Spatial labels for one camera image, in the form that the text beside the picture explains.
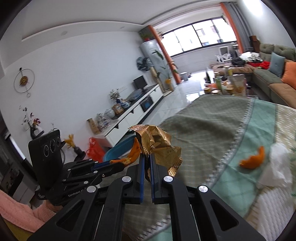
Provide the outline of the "pink sleeved left forearm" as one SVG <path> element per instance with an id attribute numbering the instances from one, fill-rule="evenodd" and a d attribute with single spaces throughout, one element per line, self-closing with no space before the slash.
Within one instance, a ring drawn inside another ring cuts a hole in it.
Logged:
<path id="1" fill-rule="evenodd" d="M 1 216 L 26 231 L 37 231 L 55 214 L 46 200 L 33 210 L 27 204 L 17 202 L 1 191 Z"/>

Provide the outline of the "person's left hand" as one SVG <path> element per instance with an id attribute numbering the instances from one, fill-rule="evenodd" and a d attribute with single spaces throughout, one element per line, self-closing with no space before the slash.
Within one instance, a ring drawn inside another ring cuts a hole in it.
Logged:
<path id="1" fill-rule="evenodd" d="M 53 212 L 59 212 L 62 210 L 63 206 L 55 206 L 53 205 L 49 200 L 44 200 L 43 204 L 48 208 L 49 210 Z"/>

